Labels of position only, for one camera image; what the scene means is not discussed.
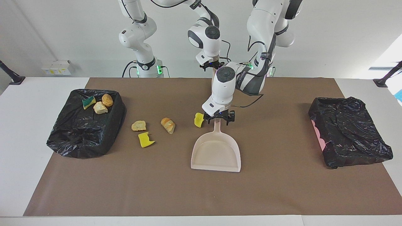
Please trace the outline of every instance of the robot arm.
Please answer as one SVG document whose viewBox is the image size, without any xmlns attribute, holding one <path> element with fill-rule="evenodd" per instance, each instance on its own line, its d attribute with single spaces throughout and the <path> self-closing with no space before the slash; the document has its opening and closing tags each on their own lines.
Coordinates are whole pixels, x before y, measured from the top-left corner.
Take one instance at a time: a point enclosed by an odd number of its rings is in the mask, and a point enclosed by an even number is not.
<svg viewBox="0 0 402 226">
<path fill-rule="evenodd" d="M 253 0 L 254 8 L 247 21 L 250 38 L 257 40 L 257 58 L 255 68 L 230 62 L 216 72 L 212 83 L 212 95 L 202 105 L 206 116 L 215 117 L 231 106 L 235 89 L 248 95 L 258 95 L 265 84 L 275 56 L 275 46 L 287 47 L 294 42 L 294 36 L 288 29 L 287 20 L 295 18 L 301 10 L 303 0 Z M 235 77 L 219 79 L 227 72 L 234 72 Z"/>
<path fill-rule="evenodd" d="M 195 57 L 200 64 L 200 67 L 206 69 L 213 67 L 218 69 L 219 57 L 220 57 L 220 31 L 219 31 L 219 19 L 204 6 L 200 0 L 153 0 L 155 3 L 164 7 L 170 7 L 179 3 L 184 3 L 190 6 L 200 18 L 197 22 L 188 30 L 187 36 L 190 43 L 202 49 L 202 51 Z"/>
<path fill-rule="evenodd" d="M 119 0 L 119 4 L 123 15 L 133 21 L 119 34 L 120 43 L 135 51 L 141 77 L 158 77 L 161 74 L 158 64 L 161 63 L 154 57 L 151 46 L 144 43 L 156 32 L 155 21 L 143 11 L 140 0 Z"/>
</svg>

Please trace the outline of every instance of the dustpan handle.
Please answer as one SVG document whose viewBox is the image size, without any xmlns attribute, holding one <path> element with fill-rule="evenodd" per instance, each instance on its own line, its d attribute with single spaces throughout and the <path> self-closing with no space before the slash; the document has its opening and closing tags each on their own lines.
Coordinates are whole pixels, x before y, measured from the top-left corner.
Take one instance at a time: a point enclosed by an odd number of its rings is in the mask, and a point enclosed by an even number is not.
<svg viewBox="0 0 402 226">
<path fill-rule="evenodd" d="M 221 119 L 215 118 L 215 124 L 213 126 L 213 131 L 216 133 L 221 132 Z"/>
</svg>

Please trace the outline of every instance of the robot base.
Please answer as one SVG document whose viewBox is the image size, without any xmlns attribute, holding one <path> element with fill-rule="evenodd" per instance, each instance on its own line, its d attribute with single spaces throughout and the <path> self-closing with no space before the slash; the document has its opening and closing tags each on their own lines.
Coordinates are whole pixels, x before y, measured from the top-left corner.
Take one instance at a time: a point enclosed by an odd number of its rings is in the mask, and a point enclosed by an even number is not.
<svg viewBox="0 0 402 226">
<path fill-rule="evenodd" d="M 137 67 L 137 76 L 139 78 L 164 78 L 162 60 L 157 60 L 149 70 L 143 70 L 141 67 Z"/>
</svg>

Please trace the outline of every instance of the table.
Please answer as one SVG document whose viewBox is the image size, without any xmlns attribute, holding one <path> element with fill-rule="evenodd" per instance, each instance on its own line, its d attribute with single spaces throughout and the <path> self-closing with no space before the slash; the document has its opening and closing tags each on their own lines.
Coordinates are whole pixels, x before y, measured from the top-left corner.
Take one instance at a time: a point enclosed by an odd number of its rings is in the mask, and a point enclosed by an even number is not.
<svg viewBox="0 0 402 226">
<path fill-rule="evenodd" d="M 27 78 L 20 86 L 10 86 L 0 96 L 0 224 L 53 225 L 117 224 L 121 225 L 399 225 L 402 216 L 234 216 L 234 217 L 68 217 L 20 218 L 52 155 L 47 139 L 60 109 L 73 89 L 84 88 L 88 78 Z M 354 96 L 367 104 L 378 131 L 394 150 L 394 160 L 385 162 L 399 192 L 402 191 L 401 142 L 398 131 L 402 108 L 387 89 L 380 89 L 371 80 L 337 79 L 343 94 Z"/>
</svg>

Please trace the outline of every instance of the yellow sponge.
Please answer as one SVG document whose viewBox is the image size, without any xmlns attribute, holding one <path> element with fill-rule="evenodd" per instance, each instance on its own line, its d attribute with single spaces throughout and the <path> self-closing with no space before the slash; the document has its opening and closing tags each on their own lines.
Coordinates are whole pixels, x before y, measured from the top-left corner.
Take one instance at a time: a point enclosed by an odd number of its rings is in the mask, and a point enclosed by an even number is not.
<svg viewBox="0 0 402 226">
<path fill-rule="evenodd" d="M 204 122 L 204 114 L 201 113 L 195 114 L 194 125 L 197 126 L 198 128 L 201 128 L 202 122 Z"/>
<path fill-rule="evenodd" d="M 150 141 L 150 138 L 148 136 L 148 132 L 139 134 L 138 138 L 139 138 L 139 143 L 141 144 L 142 148 L 146 148 L 149 145 L 155 143 L 155 141 Z"/>
<path fill-rule="evenodd" d="M 87 108 L 89 108 L 91 105 L 93 105 L 95 103 L 96 103 L 96 100 L 93 96 L 88 99 L 82 100 L 82 105 L 84 106 L 84 110 L 86 110 Z"/>
</svg>

